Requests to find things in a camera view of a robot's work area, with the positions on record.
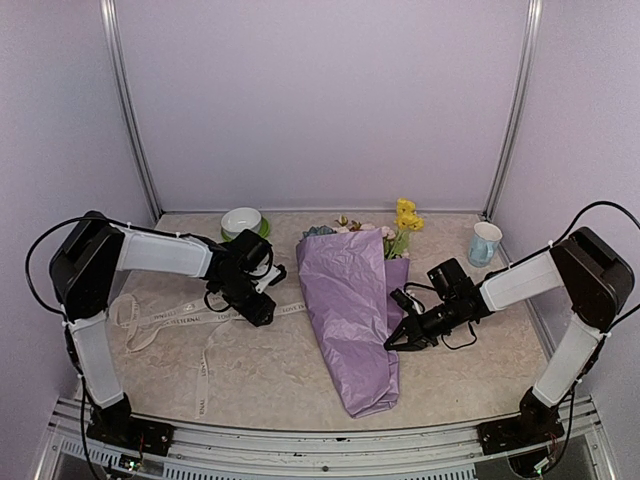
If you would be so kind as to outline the purple wrapping paper sheet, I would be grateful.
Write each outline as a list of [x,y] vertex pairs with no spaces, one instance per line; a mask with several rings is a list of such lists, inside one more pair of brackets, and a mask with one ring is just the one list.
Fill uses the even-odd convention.
[[384,343],[403,316],[390,293],[408,280],[409,260],[384,257],[380,229],[309,236],[296,257],[311,326],[346,412],[361,418],[392,409],[399,358]]

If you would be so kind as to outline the blue hydrangea fake flower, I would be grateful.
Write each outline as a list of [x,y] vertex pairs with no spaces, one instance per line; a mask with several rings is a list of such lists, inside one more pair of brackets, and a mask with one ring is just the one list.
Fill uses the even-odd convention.
[[335,233],[336,231],[333,228],[326,225],[322,225],[322,226],[312,226],[307,231],[304,231],[302,235],[303,235],[303,239],[306,239],[309,237],[332,235]]

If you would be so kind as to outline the cream printed ribbon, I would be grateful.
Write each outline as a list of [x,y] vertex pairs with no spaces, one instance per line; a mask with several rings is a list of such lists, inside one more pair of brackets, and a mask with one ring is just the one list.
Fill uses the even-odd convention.
[[112,307],[110,344],[137,413],[224,426],[293,429],[322,363],[301,293],[272,294],[274,320],[255,327],[221,300],[166,308],[125,295]]

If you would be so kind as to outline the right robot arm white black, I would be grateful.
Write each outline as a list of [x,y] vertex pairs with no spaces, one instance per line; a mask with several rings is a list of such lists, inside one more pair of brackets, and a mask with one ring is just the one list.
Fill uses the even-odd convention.
[[475,282],[455,258],[428,271],[439,304],[426,308],[405,287],[392,291],[405,316],[385,341],[388,351],[414,352],[443,343],[463,324],[555,297],[567,310],[564,335],[520,401],[511,433],[535,442],[558,420],[558,408],[595,361],[636,286],[632,266],[583,226],[527,258]]

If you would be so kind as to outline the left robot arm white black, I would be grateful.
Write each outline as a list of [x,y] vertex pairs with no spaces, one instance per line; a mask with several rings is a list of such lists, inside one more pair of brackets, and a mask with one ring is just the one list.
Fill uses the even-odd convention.
[[73,229],[49,263],[49,277],[61,313],[71,355],[102,430],[121,445],[133,443],[140,424],[116,374],[106,323],[115,298],[112,289],[124,276],[125,290],[157,300],[175,287],[200,283],[204,306],[221,300],[261,327],[275,316],[269,287],[287,276],[275,262],[273,246],[244,230],[218,243],[196,233],[169,233],[125,224],[89,211],[73,220]]

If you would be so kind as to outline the green plate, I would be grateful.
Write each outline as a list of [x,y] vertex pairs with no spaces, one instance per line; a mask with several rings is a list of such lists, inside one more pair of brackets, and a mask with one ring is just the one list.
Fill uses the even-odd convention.
[[261,225],[260,225],[260,229],[258,231],[258,234],[262,238],[267,238],[270,235],[270,223],[269,223],[268,219],[265,218],[265,217],[263,217],[261,219]]

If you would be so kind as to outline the white ceramic bowl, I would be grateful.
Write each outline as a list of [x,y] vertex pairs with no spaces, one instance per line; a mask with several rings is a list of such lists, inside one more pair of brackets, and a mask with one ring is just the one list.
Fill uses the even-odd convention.
[[245,230],[258,233],[262,220],[261,213],[254,208],[240,207],[230,210],[220,221],[221,235],[225,240],[231,240]]

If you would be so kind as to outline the white blue paper cup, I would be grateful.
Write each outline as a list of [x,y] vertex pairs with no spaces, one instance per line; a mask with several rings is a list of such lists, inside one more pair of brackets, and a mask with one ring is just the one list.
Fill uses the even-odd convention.
[[468,251],[469,263],[476,268],[486,267],[493,259],[502,239],[503,233],[496,225],[487,221],[476,223]]

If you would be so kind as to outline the front aluminium rail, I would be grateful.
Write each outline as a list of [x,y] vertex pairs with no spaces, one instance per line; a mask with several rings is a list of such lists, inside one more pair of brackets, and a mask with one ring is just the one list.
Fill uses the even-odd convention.
[[166,455],[146,453],[139,468],[120,467],[133,451],[83,441],[76,399],[57,401],[37,447],[31,479],[52,479],[65,456],[88,455],[115,477],[131,479],[471,479],[480,464],[530,452],[486,454],[476,420],[370,431],[287,431],[172,421]]

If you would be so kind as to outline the left aluminium frame post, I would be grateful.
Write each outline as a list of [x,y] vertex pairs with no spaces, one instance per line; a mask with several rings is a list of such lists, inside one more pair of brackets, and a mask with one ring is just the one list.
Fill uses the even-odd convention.
[[139,177],[143,196],[151,218],[154,222],[157,222],[162,217],[164,211],[152,178],[151,169],[147,160],[140,128],[136,118],[134,102],[127,78],[116,2],[114,0],[101,0],[99,4],[103,29],[115,78],[118,101],[133,155],[134,167]]

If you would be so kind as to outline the aluminium frame post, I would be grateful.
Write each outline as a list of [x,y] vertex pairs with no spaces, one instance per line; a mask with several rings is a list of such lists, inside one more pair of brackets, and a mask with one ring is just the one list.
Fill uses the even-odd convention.
[[498,205],[507,183],[520,123],[525,110],[530,78],[534,68],[542,14],[542,0],[530,0],[527,2],[524,34],[506,129],[501,143],[498,164],[483,210],[483,216],[487,220],[493,220],[496,216]]
[[114,0],[101,0],[99,4],[103,29],[115,78],[118,101],[133,155],[134,167],[139,177],[143,196],[151,218],[154,222],[157,222],[162,217],[164,211],[152,178],[151,169],[147,160],[140,128],[136,118],[134,102],[127,78],[116,2]]

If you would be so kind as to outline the right aluminium frame post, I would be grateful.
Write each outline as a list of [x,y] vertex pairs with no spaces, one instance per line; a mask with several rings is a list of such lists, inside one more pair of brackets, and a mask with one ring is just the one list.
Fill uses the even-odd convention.
[[520,123],[525,110],[530,78],[534,68],[542,14],[542,0],[530,0],[527,2],[524,34],[506,129],[501,143],[498,164],[483,210],[483,216],[487,220],[493,220],[496,216],[498,205],[507,183]]

